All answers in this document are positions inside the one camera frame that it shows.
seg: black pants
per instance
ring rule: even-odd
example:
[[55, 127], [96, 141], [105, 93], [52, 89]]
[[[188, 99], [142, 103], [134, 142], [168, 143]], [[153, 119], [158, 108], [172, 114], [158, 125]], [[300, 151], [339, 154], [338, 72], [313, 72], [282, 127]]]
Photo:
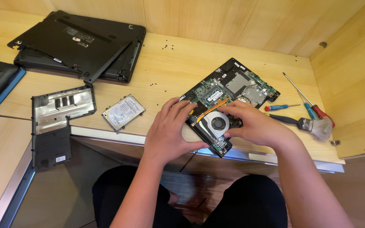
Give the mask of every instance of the black pants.
[[[95, 219], [108, 228], [135, 176], [137, 168], [119, 166], [103, 173], [93, 186]], [[167, 202], [170, 193], [159, 186], [153, 227], [197, 227]], [[248, 175], [225, 190], [202, 227], [287, 227], [287, 210], [278, 186], [268, 177]]]

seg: red screwdriver handle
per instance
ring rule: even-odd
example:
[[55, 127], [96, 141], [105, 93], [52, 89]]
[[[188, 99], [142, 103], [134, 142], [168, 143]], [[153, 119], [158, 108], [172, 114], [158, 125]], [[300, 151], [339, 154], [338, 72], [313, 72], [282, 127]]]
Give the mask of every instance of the red screwdriver handle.
[[335, 122], [333, 122], [332, 118], [324, 113], [317, 105], [313, 105], [312, 110], [316, 112], [319, 118], [328, 117], [332, 121], [332, 127], [335, 127]]

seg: blue screwdriver handle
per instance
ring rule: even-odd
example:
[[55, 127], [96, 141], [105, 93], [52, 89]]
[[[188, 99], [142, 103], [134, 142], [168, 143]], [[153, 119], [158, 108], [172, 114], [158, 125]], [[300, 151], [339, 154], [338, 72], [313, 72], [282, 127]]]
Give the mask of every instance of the blue screwdriver handle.
[[308, 114], [309, 116], [313, 119], [316, 120], [318, 119], [316, 113], [312, 110], [311, 106], [306, 102], [305, 104], [305, 108], [307, 108]]
[[284, 108], [288, 108], [288, 105], [281, 105], [281, 106], [270, 106], [270, 110], [279, 110], [279, 109], [284, 109]]

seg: left hand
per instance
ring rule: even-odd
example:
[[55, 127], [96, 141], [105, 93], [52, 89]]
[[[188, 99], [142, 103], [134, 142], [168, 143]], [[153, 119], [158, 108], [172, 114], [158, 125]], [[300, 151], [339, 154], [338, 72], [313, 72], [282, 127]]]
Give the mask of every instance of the left hand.
[[187, 142], [181, 133], [188, 114], [197, 103], [180, 101], [175, 97], [167, 101], [157, 113], [155, 121], [144, 142], [142, 160], [155, 163], [162, 168], [181, 155], [202, 148], [209, 148], [205, 142]]

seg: right hand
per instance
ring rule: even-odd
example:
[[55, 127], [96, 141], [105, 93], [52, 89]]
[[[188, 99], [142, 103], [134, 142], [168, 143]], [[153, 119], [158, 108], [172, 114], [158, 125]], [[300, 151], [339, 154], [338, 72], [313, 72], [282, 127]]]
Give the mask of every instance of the right hand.
[[248, 102], [236, 100], [226, 106], [219, 107], [218, 111], [243, 121], [242, 127], [227, 130], [223, 134], [225, 137], [240, 137], [256, 145], [273, 148], [280, 142], [296, 137], [290, 129], [268, 117]]

